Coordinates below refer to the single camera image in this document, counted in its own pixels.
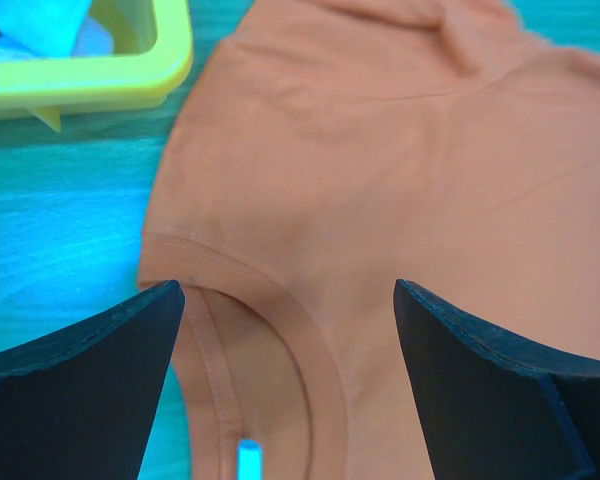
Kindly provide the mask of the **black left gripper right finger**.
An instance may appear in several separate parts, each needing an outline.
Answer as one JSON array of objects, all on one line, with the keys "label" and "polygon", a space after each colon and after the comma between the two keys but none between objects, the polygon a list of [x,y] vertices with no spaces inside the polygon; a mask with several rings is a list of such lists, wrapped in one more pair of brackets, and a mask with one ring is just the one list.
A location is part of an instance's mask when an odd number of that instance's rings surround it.
[{"label": "black left gripper right finger", "polygon": [[438,479],[600,479],[600,360],[398,281],[394,311]]}]

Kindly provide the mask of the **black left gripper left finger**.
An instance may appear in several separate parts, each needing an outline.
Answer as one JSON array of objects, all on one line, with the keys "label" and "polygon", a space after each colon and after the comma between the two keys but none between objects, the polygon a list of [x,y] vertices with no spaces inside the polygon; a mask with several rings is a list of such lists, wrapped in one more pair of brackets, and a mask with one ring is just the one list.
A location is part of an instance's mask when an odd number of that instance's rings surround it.
[{"label": "black left gripper left finger", "polygon": [[138,477],[184,308],[159,283],[0,352],[0,479]]}]

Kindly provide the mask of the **orange t shirt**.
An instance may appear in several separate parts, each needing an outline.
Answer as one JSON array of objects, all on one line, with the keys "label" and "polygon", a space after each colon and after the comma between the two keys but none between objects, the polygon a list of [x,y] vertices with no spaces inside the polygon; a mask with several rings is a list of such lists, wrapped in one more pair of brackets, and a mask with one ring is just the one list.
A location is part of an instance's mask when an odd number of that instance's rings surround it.
[{"label": "orange t shirt", "polygon": [[171,131],[138,282],[177,280],[192,475],[432,475],[398,279],[600,359],[600,55],[499,1],[258,1]]}]

